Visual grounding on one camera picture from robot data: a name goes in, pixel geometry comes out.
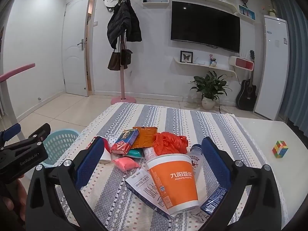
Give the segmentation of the person's left hand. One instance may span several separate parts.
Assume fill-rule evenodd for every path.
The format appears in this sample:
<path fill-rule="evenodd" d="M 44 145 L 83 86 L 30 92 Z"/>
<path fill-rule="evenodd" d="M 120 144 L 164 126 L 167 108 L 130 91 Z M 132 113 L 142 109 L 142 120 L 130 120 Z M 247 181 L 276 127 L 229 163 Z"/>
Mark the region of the person's left hand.
<path fill-rule="evenodd" d="M 17 202 L 20 206 L 20 218 L 25 221 L 26 220 L 26 203 L 27 203 L 27 192 L 24 188 L 22 182 L 20 181 L 22 178 L 24 178 L 24 175 L 21 175 L 17 180 Z M 7 206 L 9 211 L 12 211 L 14 209 L 14 203 L 10 198 L 2 197 L 3 202 Z"/>

